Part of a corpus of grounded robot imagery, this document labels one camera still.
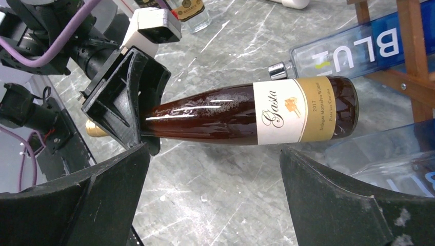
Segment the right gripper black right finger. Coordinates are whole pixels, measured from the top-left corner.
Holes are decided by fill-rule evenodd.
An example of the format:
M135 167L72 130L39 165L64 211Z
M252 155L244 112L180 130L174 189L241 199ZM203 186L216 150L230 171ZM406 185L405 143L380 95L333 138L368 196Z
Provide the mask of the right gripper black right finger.
M280 167L299 245L434 245L434 199L359 181L292 148Z

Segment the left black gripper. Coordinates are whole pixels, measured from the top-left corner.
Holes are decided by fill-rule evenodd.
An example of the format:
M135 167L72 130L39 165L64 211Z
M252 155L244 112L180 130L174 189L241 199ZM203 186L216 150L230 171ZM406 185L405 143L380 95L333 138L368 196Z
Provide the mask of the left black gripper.
M156 156L160 138L146 117L161 104L171 72L135 47L122 53L116 42L102 38L74 39L68 55L91 80L80 92L86 98L82 111L88 118L124 148L142 141Z

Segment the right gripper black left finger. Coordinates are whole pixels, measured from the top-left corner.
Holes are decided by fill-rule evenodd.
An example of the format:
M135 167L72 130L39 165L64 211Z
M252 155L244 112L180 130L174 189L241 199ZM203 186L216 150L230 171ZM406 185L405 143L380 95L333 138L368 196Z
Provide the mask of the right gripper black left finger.
M1 193L1 245L142 245L132 222L149 164L142 144L22 192Z

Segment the small dark capped bottle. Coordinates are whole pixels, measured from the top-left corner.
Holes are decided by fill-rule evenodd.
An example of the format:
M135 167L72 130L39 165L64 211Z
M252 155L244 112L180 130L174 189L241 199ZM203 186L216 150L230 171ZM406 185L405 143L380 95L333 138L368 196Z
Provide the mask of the small dark capped bottle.
M191 33L197 33L211 24L211 18L203 0L172 1L179 20Z

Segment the dark bottle gold cap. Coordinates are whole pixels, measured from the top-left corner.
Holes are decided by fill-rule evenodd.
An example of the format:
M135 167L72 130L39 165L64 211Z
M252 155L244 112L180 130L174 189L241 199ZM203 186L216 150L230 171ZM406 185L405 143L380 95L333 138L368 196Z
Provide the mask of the dark bottle gold cap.
M139 133L208 144L290 144L347 137L358 117L350 79L303 77L223 87L142 110Z

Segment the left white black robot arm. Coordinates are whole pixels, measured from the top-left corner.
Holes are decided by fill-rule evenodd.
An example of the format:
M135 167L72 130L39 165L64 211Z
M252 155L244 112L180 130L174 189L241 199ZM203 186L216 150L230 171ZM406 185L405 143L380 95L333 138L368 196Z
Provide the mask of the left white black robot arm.
M90 79L83 113L124 148L160 139L145 133L145 112L158 106L170 72L155 60L159 44L179 41L181 25L165 8L139 8L123 41L96 27L98 1L8 1L1 7L1 64L39 75L69 75L74 60Z

